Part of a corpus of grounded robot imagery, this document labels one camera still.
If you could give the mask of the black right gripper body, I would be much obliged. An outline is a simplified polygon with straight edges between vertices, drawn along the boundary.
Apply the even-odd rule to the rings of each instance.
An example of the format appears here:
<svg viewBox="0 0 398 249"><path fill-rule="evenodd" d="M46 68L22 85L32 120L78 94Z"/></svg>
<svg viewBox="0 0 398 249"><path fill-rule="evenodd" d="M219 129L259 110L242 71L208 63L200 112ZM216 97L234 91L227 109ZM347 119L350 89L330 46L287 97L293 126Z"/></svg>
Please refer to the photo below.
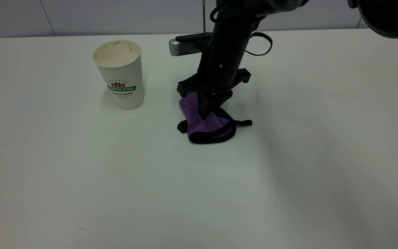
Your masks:
<svg viewBox="0 0 398 249"><path fill-rule="evenodd" d="M251 77L247 69L239 68L244 52L234 55L235 58L224 61L209 52L203 53L196 74L178 83L179 95L184 98L196 92L204 100L230 98L231 90L240 83L248 83Z"/></svg>

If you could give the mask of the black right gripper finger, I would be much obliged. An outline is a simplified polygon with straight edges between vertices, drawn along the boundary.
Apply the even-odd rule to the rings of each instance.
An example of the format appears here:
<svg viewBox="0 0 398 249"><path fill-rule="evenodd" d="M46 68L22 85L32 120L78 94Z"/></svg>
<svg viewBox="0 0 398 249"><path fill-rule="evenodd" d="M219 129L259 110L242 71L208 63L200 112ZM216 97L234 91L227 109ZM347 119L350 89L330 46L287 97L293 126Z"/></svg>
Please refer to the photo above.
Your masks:
<svg viewBox="0 0 398 249"><path fill-rule="evenodd" d="M215 93L215 107L221 107L227 100L229 100L233 95L233 91L229 90L227 92Z"/></svg>
<svg viewBox="0 0 398 249"><path fill-rule="evenodd" d="M208 117L216 104L216 93L198 92L198 114L203 120Z"/></svg>

